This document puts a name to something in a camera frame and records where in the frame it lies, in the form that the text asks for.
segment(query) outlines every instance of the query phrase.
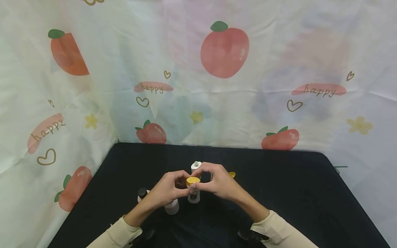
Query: black cap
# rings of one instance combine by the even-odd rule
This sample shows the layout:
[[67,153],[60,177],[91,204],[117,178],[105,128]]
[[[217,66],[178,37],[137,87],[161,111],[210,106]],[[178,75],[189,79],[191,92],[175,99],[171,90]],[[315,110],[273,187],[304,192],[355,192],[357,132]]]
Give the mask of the black cap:
[[146,188],[140,188],[138,189],[138,196],[141,197],[142,199],[148,194],[146,191]]

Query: yellow cap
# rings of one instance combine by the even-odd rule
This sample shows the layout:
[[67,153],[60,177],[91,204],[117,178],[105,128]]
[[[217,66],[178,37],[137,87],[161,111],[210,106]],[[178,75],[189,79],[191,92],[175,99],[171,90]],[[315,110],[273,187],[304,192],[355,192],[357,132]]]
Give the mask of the yellow cap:
[[192,183],[199,183],[200,179],[197,177],[188,177],[186,179],[186,186],[190,186]]

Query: yellow flower print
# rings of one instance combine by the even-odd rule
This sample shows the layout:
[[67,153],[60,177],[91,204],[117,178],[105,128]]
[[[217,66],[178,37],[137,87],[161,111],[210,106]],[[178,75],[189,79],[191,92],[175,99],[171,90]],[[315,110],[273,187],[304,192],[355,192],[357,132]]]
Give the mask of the yellow flower print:
[[86,124],[85,124],[85,128],[89,129],[90,127],[93,127],[94,130],[96,130],[96,124],[98,123],[98,119],[95,117],[94,114],[91,115],[87,115],[85,117],[86,120]]
[[358,131],[362,135],[367,135],[368,130],[371,130],[374,127],[374,125],[370,122],[364,122],[364,121],[365,119],[362,116],[358,116],[355,121],[352,119],[348,119],[347,123],[351,126],[349,132],[354,133]]
[[203,113],[202,112],[196,112],[193,111],[192,114],[190,115],[190,118],[193,120],[193,125],[196,125],[197,122],[202,122],[204,118],[202,117]]

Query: forearm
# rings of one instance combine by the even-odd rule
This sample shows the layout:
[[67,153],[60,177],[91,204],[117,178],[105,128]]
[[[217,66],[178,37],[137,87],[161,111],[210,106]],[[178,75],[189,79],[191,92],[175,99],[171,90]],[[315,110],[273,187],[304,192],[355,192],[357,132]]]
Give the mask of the forearm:
[[132,245],[141,235],[140,225],[155,210],[148,201],[141,201],[127,215],[96,238],[87,248],[122,248]]
[[307,237],[290,225],[274,211],[257,202],[245,190],[232,199],[254,221],[251,230],[267,238],[262,243],[268,248],[318,248]]
[[254,222],[260,222],[267,218],[270,214],[270,211],[267,208],[262,206],[242,188],[241,191],[235,194],[235,197],[232,199],[232,201],[240,206]]
[[149,201],[145,198],[136,205],[127,215],[125,215],[124,221],[131,227],[139,227],[143,221],[156,209],[152,206]]

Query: fabric backdrop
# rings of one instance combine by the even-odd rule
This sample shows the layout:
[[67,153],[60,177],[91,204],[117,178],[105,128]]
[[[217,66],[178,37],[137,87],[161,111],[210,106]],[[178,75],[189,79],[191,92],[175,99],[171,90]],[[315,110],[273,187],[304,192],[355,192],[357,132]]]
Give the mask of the fabric backdrop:
[[117,139],[323,152],[397,246],[396,12],[0,0],[0,246],[46,247]]

